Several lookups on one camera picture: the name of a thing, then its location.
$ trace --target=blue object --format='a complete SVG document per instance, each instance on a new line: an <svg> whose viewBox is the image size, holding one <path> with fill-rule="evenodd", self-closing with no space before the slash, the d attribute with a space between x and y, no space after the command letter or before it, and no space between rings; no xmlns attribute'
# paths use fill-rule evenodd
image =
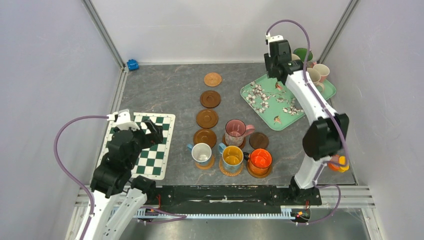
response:
<svg viewBox="0 0 424 240"><path fill-rule="evenodd" d="M130 59L126 62L126 65L128 66L128 70L136 70L139 69L139 64L136 60Z"/></svg>
<svg viewBox="0 0 424 240"><path fill-rule="evenodd" d="M193 150L194 146L192 144L187 144L187 148L191 152Z"/></svg>
<svg viewBox="0 0 424 240"><path fill-rule="evenodd" d="M223 152L224 152L224 149L226 148L227 146L224 144L224 143L220 143L219 145L218 145L218 150L219 150L219 153L220 154L223 154Z"/></svg>

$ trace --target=small blue toy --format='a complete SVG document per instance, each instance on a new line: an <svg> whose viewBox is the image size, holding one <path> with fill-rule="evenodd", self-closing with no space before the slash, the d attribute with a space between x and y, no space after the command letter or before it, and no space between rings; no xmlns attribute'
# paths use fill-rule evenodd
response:
<svg viewBox="0 0 424 240"><path fill-rule="evenodd" d="M128 70L136 70L139 69L139 64L136 60L130 59L126 62L126 65L128 66Z"/></svg>

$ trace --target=wooden coaster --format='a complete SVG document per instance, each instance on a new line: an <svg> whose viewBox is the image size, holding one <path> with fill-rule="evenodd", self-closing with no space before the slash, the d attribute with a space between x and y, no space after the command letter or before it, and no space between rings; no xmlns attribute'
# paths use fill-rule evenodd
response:
<svg viewBox="0 0 424 240"><path fill-rule="evenodd" d="M215 163L215 156L214 155L211 156L210 163L207 166L201 166L197 162L194 162L194 164L196 164L196 167L198 167L201 170L207 170L207 169L212 168L214 163Z"/></svg>
<svg viewBox="0 0 424 240"><path fill-rule="evenodd" d="M204 143L209 145L209 147L213 148L215 144L217 144L217 135L214 131L210 129L202 128L194 134L193 143L195 145L199 143Z"/></svg>
<svg viewBox="0 0 424 240"><path fill-rule="evenodd" d="M221 103L221 95L216 91L205 91L200 95L200 103L207 109L213 109Z"/></svg>
<svg viewBox="0 0 424 240"><path fill-rule="evenodd" d="M196 122L201 128L213 128L218 123L218 114L212 109L203 109L197 114Z"/></svg>
<svg viewBox="0 0 424 240"><path fill-rule="evenodd" d="M203 81L209 87L216 87L223 81L223 78L216 72L210 72L204 76Z"/></svg>
<svg viewBox="0 0 424 240"><path fill-rule="evenodd" d="M247 171L249 172L249 174L250 174L250 175L252 175L252 177L255 177L255 178L257 178L257 179L263 179L263 178L268 177L268 175L271 173L271 171L272 171L272 169L273 169L273 166L272 166L272 165L271 165L271 166L269 166L268 171L267 171L264 175L256 175L256 174L254 174L254 173L251 171L251 168L249 167L249 163L247 163L247 164L246 164L246 168L247 168Z"/></svg>
<svg viewBox="0 0 424 240"><path fill-rule="evenodd" d="M225 146L229 146L226 142L225 142L225 133L224 133L224 135L222 136L222 142L225 144ZM238 147L239 149L243 149L244 147L245 147L245 145L246 145L246 138L244 138L243 139L243 142L241 143L241 145L240 146L236 146L236 147Z"/></svg>
<svg viewBox="0 0 424 240"><path fill-rule="evenodd" d="M270 140L262 132L254 132L249 137L249 144L254 149L267 149Z"/></svg>
<svg viewBox="0 0 424 240"><path fill-rule="evenodd" d="M224 169L224 166L223 166L223 159L222 159L222 157L221 157L221 160L219 160L219 170L221 170L221 172L224 174L224 175L226 175L226 176L228 176L228 177L234 177L234 176L237 176L237 175L239 175L241 172L242 172L242 170L243 170L243 168L245 167L244 166L244 162L242 162L241 163L241 166L240 166L240 169L237 171L237 172L235 172L235 173L231 173L231 172L227 172L225 169Z"/></svg>

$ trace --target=blue mug handle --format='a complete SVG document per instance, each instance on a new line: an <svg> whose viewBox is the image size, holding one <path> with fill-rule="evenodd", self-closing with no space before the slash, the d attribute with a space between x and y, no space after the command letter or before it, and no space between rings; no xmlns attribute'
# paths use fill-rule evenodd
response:
<svg viewBox="0 0 424 240"><path fill-rule="evenodd" d="M219 150L219 153L220 154L223 154L223 152L224 152L224 149L226 148L227 146L224 144L224 143L220 143L219 145L218 145L218 150Z"/></svg>
<svg viewBox="0 0 424 240"><path fill-rule="evenodd" d="M190 153L192 152L192 150L193 150L194 147L195 146L193 146L193 144L187 144L187 148L190 151Z"/></svg>

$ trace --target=tray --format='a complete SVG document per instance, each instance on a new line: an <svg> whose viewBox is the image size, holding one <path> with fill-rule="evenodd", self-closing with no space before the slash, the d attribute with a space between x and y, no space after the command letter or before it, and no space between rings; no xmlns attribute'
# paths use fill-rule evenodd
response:
<svg viewBox="0 0 424 240"><path fill-rule="evenodd" d="M328 100L336 94L336 88L325 80L322 97ZM276 78L265 74L242 87L240 94L265 123L275 131L281 131L305 115L293 93Z"/></svg>
<svg viewBox="0 0 424 240"><path fill-rule="evenodd" d="M168 153L170 151L171 138L174 130L175 115L163 113L140 113L134 112L134 122L140 128L149 134L150 130L142 121L149 119L156 125L163 127L163 142L151 148L143 149L135 162L135 167L132 169L132 178L142 175L152 180L163 180L168 164ZM100 165L102 157L108 152L107 144L112 140L114 127L116 124L110 121L107 126L106 136L104 137L102 150L97 162Z"/></svg>

